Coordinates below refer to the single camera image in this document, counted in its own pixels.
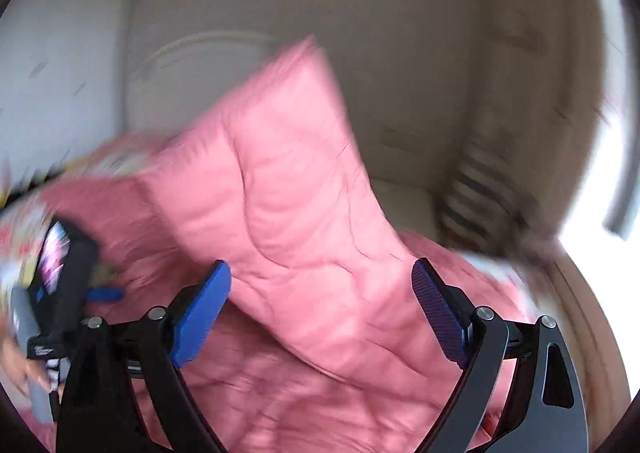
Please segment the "person's left hand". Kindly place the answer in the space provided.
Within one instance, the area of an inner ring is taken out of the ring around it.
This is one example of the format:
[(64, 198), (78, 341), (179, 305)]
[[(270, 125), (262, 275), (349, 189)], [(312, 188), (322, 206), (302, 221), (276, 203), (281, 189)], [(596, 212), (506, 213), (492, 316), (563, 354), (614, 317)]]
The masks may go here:
[(1, 336), (1, 367), (21, 395), (29, 396), (29, 381), (45, 392), (50, 391), (51, 383), (47, 372), (37, 361), (24, 357), (10, 334)]

